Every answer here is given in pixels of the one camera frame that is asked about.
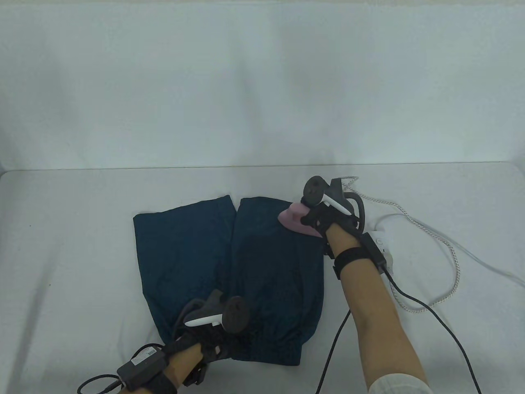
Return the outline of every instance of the white backdrop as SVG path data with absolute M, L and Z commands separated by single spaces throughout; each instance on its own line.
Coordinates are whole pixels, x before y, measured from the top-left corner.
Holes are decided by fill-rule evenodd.
M 3 5 L 0 163 L 518 162 L 524 20 L 497 4 Z

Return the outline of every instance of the wrist strap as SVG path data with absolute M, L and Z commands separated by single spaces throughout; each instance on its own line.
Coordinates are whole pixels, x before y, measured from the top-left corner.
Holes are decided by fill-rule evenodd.
M 156 375 L 143 387 L 150 390 L 153 394 L 177 394 L 177 388 L 163 372 Z
M 337 279 L 341 280 L 341 271 L 347 264 L 362 258 L 370 258 L 370 253 L 363 247 L 351 247 L 341 252 L 333 262 L 333 270 Z

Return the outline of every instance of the forearm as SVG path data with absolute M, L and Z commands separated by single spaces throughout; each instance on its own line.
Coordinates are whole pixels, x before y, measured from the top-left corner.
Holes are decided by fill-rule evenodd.
M 359 241 L 334 224 L 327 230 L 334 256 Z M 341 284 L 358 331 L 366 386 L 387 374 L 408 374 L 426 382 L 425 372 L 403 330 L 394 303 L 374 264 L 356 260 L 341 271 Z
M 202 360 L 201 344 L 193 345 L 191 348 L 180 351 L 170 358 L 170 364 L 164 370 L 164 374 L 170 379 L 176 388 L 184 382 L 186 377 Z M 123 389 L 120 394 L 127 394 L 129 391 Z M 150 391 L 144 388 L 135 390 L 136 394 L 149 394 Z

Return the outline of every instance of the wrist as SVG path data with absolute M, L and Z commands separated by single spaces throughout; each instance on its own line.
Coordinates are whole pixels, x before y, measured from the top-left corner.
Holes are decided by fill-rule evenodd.
M 341 252 L 344 252 L 347 249 L 361 246 L 361 243 L 356 237 L 347 233 L 336 223 L 330 226 L 326 235 L 334 257 L 337 257 Z
M 201 344 L 193 345 L 173 355 L 170 358 L 170 364 L 164 370 L 164 374 L 176 388 L 179 388 L 201 360 Z

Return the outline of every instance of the label sticker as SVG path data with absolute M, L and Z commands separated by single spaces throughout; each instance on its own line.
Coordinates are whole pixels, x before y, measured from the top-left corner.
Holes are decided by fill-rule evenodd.
M 131 359 L 131 362 L 133 365 L 138 365 L 144 360 L 146 360 L 148 357 L 150 357 L 152 354 L 155 354 L 156 350 L 153 346 L 146 347 L 143 351 L 141 351 L 139 354 L 137 354 L 136 357 Z

